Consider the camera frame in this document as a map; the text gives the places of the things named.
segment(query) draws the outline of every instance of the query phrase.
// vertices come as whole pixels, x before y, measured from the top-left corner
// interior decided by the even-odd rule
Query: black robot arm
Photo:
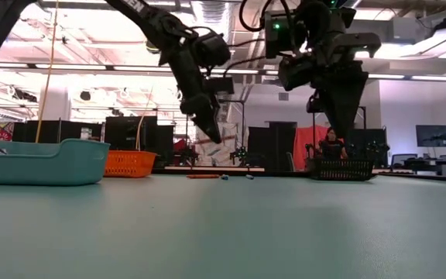
[[[0,0],[0,47],[19,20],[23,9],[34,2],[35,0]],[[205,78],[199,67],[211,69],[230,59],[230,51],[222,36],[213,31],[199,36],[176,16],[141,0],[106,2],[131,19],[160,50],[160,65],[170,65],[183,96],[180,110],[193,116],[194,123],[214,142],[220,143],[221,136],[216,122],[219,104],[215,97],[220,88],[215,88],[218,81]]]

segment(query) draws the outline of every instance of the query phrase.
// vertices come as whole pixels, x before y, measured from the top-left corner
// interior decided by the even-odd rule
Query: teal table surface
[[[0,186],[0,279],[446,279],[446,183]]]

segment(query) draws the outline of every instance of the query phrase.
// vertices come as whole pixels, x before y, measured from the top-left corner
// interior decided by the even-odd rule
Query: person
[[[348,159],[345,144],[337,138],[333,128],[328,128],[326,137],[319,142],[320,152],[324,159],[340,160]]]

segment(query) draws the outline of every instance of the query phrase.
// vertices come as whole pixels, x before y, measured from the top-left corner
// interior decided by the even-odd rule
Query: orange basket
[[[153,171],[155,158],[155,153],[146,151],[110,150],[105,177],[146,177]]]

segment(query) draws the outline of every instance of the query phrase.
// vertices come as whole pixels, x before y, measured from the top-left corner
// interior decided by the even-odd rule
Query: teal plastic basket
[[[0,184],[76,186],[100,181],[109,144],[82,139],[62,143],[0,141]]]

